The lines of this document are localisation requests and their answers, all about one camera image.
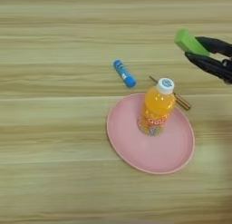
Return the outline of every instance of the blue glue stick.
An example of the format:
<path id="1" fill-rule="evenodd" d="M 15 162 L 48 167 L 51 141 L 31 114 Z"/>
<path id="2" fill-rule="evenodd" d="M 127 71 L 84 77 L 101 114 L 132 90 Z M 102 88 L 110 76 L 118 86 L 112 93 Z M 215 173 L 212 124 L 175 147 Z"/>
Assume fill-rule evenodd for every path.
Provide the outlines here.
<path id="1" fill-rule="evenodd" d="M 132 88 L 136 84 L 136 80 L 133 76 L 131 76 L 127 70 L 127 68 L 123 65 L 121 60 L 116 60 L 113 63 L 114 68 L 122 78 L 122 80 L 125 82 L 127 87 Z"/>

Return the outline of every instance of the wooden stick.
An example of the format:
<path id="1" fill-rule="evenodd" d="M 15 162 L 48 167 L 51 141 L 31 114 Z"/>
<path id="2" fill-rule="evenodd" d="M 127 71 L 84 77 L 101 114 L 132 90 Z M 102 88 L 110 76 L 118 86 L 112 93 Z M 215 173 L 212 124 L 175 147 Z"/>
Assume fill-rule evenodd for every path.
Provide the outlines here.
<path id="1" fill-rule="evenodd" d="M 154 77 L 150 76 L 150 79 L 151 79 L 154 83 L 158 83 L 158 81 L 157 81 Z M 175 97 L 176 97 L 176 99 L 177 99 L 177 103 L 178 103 L 181 107 L 183 107 L 186 111 L 189 111 L 189 110 L 191 109 L 192 106 L 191 106 L 190 103 L 188 103 L 185 99 L 183 99 L 180 95 L 176 94 L 175 92 L 174 92 L 173 94 L 175 95 Z"/>

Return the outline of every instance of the orange juice bottle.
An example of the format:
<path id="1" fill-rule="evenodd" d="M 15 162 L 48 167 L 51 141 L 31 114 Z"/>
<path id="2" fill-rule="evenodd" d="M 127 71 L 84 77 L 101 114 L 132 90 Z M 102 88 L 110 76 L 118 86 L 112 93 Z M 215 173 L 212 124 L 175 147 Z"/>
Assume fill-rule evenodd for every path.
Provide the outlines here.
<path id="1" fill-rule="evenodd" d="M 163 126 L 175 106 L 174 86 L 174 82 L 169 78 L 162 78 L 155 87 L 150 88 L 146 93 L 138 121 L 140 129 L 144 133 L 156 136 L 162 132 Z"/>

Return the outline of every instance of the wooden table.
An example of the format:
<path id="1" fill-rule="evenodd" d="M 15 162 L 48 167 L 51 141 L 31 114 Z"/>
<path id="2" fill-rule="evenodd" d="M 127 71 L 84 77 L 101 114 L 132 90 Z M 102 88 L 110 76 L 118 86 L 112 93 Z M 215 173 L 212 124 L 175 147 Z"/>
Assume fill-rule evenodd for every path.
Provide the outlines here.
<path id="1" fill-rule="evenodd" d="M 231 3 L 0 0 L 0 223 L 232 223 L 232 88 L 173 43 L 181 27 L 232 43 Z M 106 135 L 109 109 L 149 75 L 193 105 L 194 158 L 172 175 L 133 169 Z"/>

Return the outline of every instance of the pink plate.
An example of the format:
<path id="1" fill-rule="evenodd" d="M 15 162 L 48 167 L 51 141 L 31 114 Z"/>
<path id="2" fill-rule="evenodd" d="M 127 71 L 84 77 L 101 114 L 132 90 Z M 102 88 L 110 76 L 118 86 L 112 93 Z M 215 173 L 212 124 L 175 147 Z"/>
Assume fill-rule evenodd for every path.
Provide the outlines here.
<path id="1" fill-rule="evenodd" d="M 191 159 L 195 148 L 194 133 L 188 119 L 174 109 L 156 137 L 140 131 L 137 120 L 144 94 L 123 98 L 111 110 L 107 132 L 111 145 L 131 166 L 153 174 L 181 170 Z"/>

